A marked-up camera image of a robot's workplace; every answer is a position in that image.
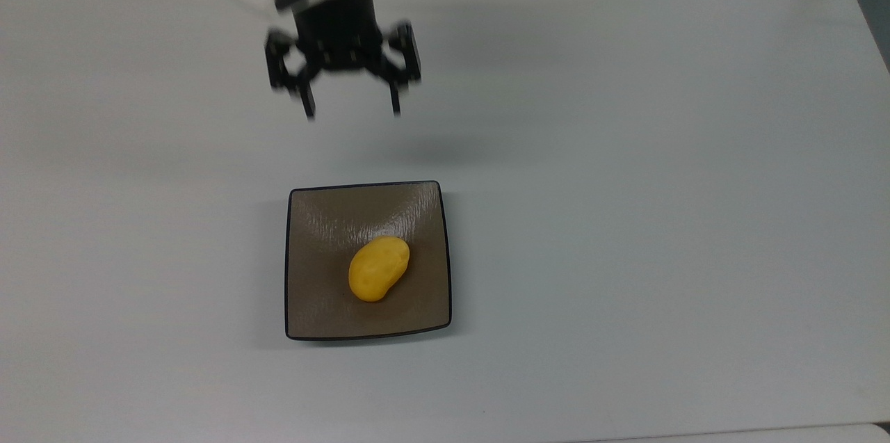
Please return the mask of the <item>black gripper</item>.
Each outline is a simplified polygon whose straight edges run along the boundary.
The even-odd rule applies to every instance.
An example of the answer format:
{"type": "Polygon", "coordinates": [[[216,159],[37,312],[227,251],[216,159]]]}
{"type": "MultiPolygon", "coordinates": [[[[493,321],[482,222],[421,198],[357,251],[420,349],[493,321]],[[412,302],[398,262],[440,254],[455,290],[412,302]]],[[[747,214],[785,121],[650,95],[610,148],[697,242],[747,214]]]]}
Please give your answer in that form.
{"type": "Polygon", "coordinates": [[[389,88],[392,114],[401,115],[401,93],[421,81],[421,62],[414,28],[398,22],[382,34],[374,0],[327,0],[294,12],[298,37],[268,31],[264,54],[270,87],[285,90],[302,103],[308,120],[316,117],[312,81],[321,70],[368,70],[389,88]],[[291,50],[302,54],[296,73],[287,68],[291,50]]]}

